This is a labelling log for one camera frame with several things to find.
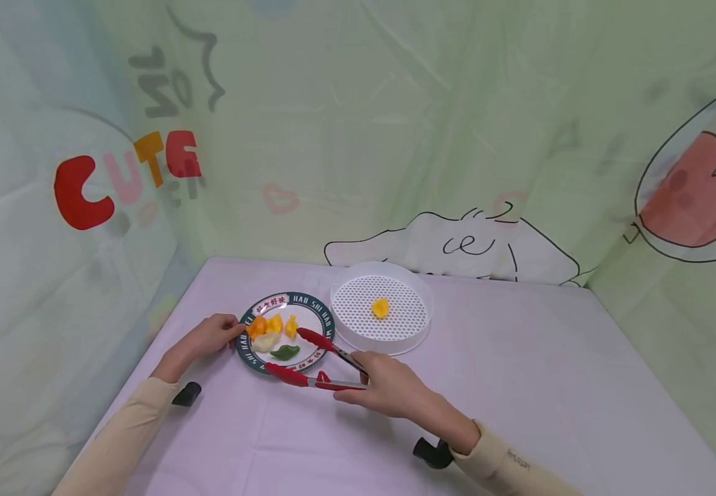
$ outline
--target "white perforated basket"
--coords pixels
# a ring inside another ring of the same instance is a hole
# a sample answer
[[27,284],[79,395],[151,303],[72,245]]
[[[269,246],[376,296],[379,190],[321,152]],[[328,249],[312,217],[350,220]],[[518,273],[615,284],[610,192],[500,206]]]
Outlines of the white perforated basket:
[[[372,303],[388,299],[388,315],[378,319]],[[430,329],[432,296],[406,268],[363,262],[343,270],[330,290],[336,332],[354,349],[399,355],[419,345]]]

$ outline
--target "red tongs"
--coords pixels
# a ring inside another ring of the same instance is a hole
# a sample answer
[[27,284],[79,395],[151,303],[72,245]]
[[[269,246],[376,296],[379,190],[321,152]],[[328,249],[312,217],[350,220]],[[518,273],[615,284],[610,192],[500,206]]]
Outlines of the red tongs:
[[309,343],[316,345],[317,348],[322,348],[336,353],[339,358],[346,361],[349,365],[352,365],[352,367],[358,372],[369,377],[366,370],[364,370],[364,368],[354,358],[352,358],[347,351],[339,348],[336,344],[333,344],[332,341],[326,338],[326,336],[323,336],[320,333],[315,333],[311,329],[306,329],[305,327],[297,328],[297,334]]
[[332,381],[328,379],[326,373],[322,371],[320,371],[319,375],[314,378],[302,375],[300,372],[287,369],[285,366],[278,364],[264,364],[264,370],[268,371],[270,375],[274,375],[286,384],[291,384],[292,386],[297,387],[318,387],[329,391],[343,391],[346,389],[356,389],[361,391],[367,387],[359,384],[358,382]]
[[[311,329],[306,329],[304,327],[297,328],[297,334],[309,343],[315,344],[318,348],[336,353],[339,358],[346,361],[349,365],[352,365],[361,374],[366,375],[367,377],[369,376],[364,368],[360,366],[360,364],[354,360],[347,351],[344,351],[337,345],[330,342],[330,340],[325,338],[322,334],[315,333]],[[330,391],[343,391],[346,389],[365,390],[367,388],[367,386],[358,382],[332,381],[328,379],[328,376],[323,371],[320,371],[319,375],[315,379],[314,377],[308,377],[306,375],[302,375],[300,372],[287,369],[283,365],[264,364],[264,370],[268,371],[271,375],[274,375],[281,381],[284,381],[286,384],[291,384],[292,386],[318,387],[320,389]]]

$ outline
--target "forearm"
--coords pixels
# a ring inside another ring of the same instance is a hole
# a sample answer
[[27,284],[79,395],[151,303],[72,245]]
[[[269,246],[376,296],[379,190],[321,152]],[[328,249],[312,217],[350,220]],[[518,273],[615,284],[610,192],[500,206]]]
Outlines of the forearm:
[[466,417],[440,395],[433,396],[430,407],[411,420],[448,443],[457,466],[495,495],[580,495],[551,472],[516,453],[503,439]]
[[169,350],[77,457],[54,496],[122,495],[178,392],[176,382],[190,361]]

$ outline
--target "table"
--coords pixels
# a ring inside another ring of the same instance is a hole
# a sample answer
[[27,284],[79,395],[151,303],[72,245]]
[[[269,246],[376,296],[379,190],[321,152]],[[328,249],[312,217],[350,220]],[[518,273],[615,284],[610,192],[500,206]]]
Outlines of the table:
[[[340,270],[211,258],[97,430],[202,318],[242,315],[281,291],[328,302]],[[399,359],[457,408],[585,495],[716,495],[716,456],[591,292],[422,278],[436,302],[430,334]],[[356,379],[335,356],[307,374],[320,369]],[[485,494],[456,466],[415,459],[415,425],[276,382],[232,351],[195,365],[191,380],[201,396],[172,407],[128,495]]]

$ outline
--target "yellow item in basket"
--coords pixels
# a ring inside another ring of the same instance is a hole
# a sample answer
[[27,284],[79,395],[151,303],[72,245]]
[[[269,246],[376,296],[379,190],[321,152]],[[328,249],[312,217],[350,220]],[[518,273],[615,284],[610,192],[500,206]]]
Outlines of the yellow item in basket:
[[290,315],[289,320],[287,320],[286,325],[284,325],[284,332],[289,336],[289,339],[295,340],[298,327],[295,315]]
[[252,341],[255,341],[260,335],[263,335],[267,332],[267,319],[263,316],[259,315],[255,319],[253,319],[253,322],[245,328],[245,330],[248,331],[248,336]]
[[281,329],[284,328],[284,320],[281,319],[281,314],[276,313],[267,322],[267,333],[280,333]]
[[372,303],[372,313],[376,318],[382,319],[388,315],[388,299],[380,298]]

